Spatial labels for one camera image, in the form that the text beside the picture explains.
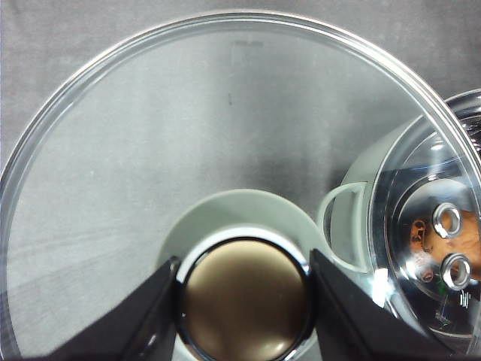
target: gray fabric surface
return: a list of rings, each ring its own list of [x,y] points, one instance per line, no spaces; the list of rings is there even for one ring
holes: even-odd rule
[[[36,110],[89,59],[159,23],[231,8],[287,11],[350,30],[443,97],[481,87],[480,0],[3,0],[2,168]]]

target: pot lid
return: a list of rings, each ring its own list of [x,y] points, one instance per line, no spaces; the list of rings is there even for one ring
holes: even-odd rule
[[[471,208],[452,203],[477,219],[478,157],[454,114],[354,35],[241,12],[116,45],[47,101],[2,175],[2,355],[49,353],[115,307],[156,270],[169,230],[200,199],[265,190],[314,217],[360,153],[384,140],[355,174],[372,184],[401,135],[418,144],[414,120],[448,155],[424,165],[454,159],[449,179]]]
[[[448,101],[475,145],[479,95]],[[476,190],[468,179],[458,155],[416,120],[380,172],[371,205],[372,242],[377,265],[392,270],[414,317],[450,347],[479,353],[481,241]]]

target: clear glass lid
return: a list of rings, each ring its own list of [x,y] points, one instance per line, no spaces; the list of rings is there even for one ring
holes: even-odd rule
[[[176,222],[202,199],[236,189],[294,203],[319,231],[319,242],[298,244],[305,259],[319,248],[420,334],[462,334],[469,344],[481,253],[478,262],[443,241],[469,227],[470,247],[479,247],[480,174],[468,135],[441,99],[354,35],[283,14],[213,14],[160,26],[79,70],[6,166],[2,353],[49,353],[121,302],[160,259],[182,261],[186,253],[165,245]],[[423,193],[421,180],[458,188]],[[454,211],[433,218],[445,203]],[[463,219],[457,226],[455,212]],[[289,223],[282,212],[271,217]],[[410,239],[433,219],[449,237],[434,232],[414,249]],[[186,239],[186,248],[197,241]],[[407,258],[422,258],[416,252],[429,247],[440,250],[422,275],[406,269]],[[458,290],[441,275],[461,277],[461,258],[441,270],[452,253],[470,265]],[[434,324],[450,317],[436,318],[439,287],[459,308],[445,328]],[[467,293],[469,307],[476,305],[468,313],[469,296],[459,295]],[[435,305],[418,307],[423,297]],[[468,326],[450,328],[455,320]],[[180,348],[178,359],[192,359]],[[316,359],[314,348],[298,355]]]

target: metal pot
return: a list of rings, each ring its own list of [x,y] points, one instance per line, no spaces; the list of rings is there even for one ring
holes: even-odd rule
[[[477,146],[481,91],[447,104]],[[375,302],[453,350],[478,354],[475,182],[463,156],[420,117],[359,156],[323,199],[318,221],[326,254]]]

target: glass lid rim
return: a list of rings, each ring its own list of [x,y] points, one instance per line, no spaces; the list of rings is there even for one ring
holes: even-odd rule
[[[143,41],[169,36],[168,32],[174,30],[185,29],[195,25],[207,25],[209,23],[220,22],[241,22],[252,21],[257,23],[274,23],[293,28],[303,29],[317,33],[318,35],[330,38],[331,40],[342,44],[346,49],[355,50],[361,54],[363,58],[378,65],[387,75],[397,80],[401,87],[413,97],[414,101],[422,103],[419,105],[420,110],[430,114],[434,123],[442,123],[442,131],[447,131],[450,138],[453,138],[457,145],[464,151],[469,161],[470,167],[475,171],[477,183],[481,184],[481,160],[471,144],[469,137],[463,132],[461,124],[457,121],[454,113],[444,103],[442,98],[427,85],[422,78],[411,71],[402,62],[380,49],[378,46],[364,40],[363,38],[352,34],[346,30],[336,26],[318,21],[309,17],[297,14],[277,11],[260,11],[260,10],[233,10],[233,11],[211,11],[207,13],[197,14],[193,17],[183,18],[181,20],[168,21],[151,29],[137,33],[117,44],[109,47],[96,57],[88,61],[84,66],[73,73],[57,90],[53,92],[51,97],[45,101],[40,110],[33,116],[28,126],[20,136],[19,141],[15,144],[13,151],[9,155],[2,175],[0,176],[0,205],[2,206],[2,230],[0,231],[0,250],[8,244],[9,229],[11,227],[9,219],[12,217],[11,209],[16,204],[14,193],[16,193],[21,184],[21,180],[25,174],[26,166],[35,150],[37,139],[35,137],[36,130],[44,123],[50,121],[51,112],[60,104],[66,95],[75,91],[75,87],[82,82],[90,82],[95,79],[102,68],[110,62],[114,62],[115,56],[141,44]],[[4,262],[0,257],[0,267]],[[2,355],[2,346],[5,341],[0,338],[0,358]]]

